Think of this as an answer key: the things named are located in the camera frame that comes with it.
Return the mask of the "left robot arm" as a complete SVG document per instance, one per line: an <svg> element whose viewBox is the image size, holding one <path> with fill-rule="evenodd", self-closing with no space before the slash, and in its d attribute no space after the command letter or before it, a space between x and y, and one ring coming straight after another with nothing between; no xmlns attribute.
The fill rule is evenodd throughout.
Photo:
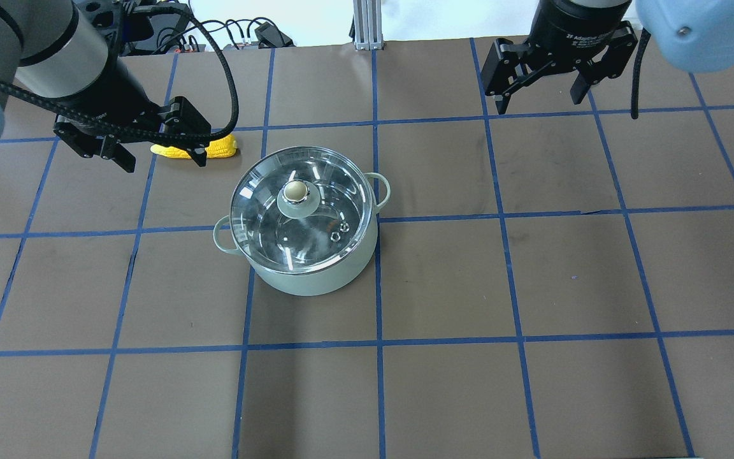
<svg viewBox="0 0 734 459"><path fill-rule="evenodd" d="M128 18L192 12L122 1L0 1L0 139L13 97L55 114L53 133L84 159L101 157L131 173L128 143L183 150L203 168L210 123L183 96L148 98L120 61Z"/></svg>

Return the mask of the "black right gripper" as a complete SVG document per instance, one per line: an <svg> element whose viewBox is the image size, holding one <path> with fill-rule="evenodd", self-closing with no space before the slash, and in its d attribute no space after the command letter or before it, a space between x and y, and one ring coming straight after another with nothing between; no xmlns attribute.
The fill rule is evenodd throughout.
<svg viewBox="0 0 734 459"><path fill-rule="evenodd" d="M524 43L495 38L480 79L484 95L492 97L497 113L507 113L513 93L530 86L550 61L574 64L579 73L569 91L579 105L604 78L622 75L638 43L629 21L623 21L631 1L539 1ZM586 60L602 52L599 61Z"/></svg>

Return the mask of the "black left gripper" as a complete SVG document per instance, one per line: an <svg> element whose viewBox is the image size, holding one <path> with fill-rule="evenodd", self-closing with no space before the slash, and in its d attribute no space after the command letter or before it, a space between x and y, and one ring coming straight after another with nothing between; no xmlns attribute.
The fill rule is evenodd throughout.
<svg viewBox="0 0 734 459"><path fill-rule="evenodd" d="M56 101L68 108L110 122L123 128L134 128L163 134L175 139L161 142L166 147L186 151L187 156L199 168L207 162L205 148L209 140L187 139L206 137L212 133L212 125L199 113L186 97L173 97L160 108L148 98L140 82L131 74L118 57L108 58L102 75L93 84L75 95ZM56 124L55 134L82 159L100 157L111 161L127 173L134 173L136 159L114 135L96 137L84 133L73 124Z"/></svg>

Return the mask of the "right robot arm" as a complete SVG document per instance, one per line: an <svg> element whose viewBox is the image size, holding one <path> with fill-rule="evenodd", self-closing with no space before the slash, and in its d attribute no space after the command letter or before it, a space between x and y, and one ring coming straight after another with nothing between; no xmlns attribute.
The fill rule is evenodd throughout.
<svg viewBox="0 0 734 459"><path fill-rule="evenodd" d="M655 40L673 67L710 73L734 65L734 1L637 1L638 34L626 20L629 1L540 1L524 43L493 42L480 70L484 95L505 114L512 95L540 78L576 72L574 104L603 79L634 65L630 116L640 115L644 53Z"/></svg>

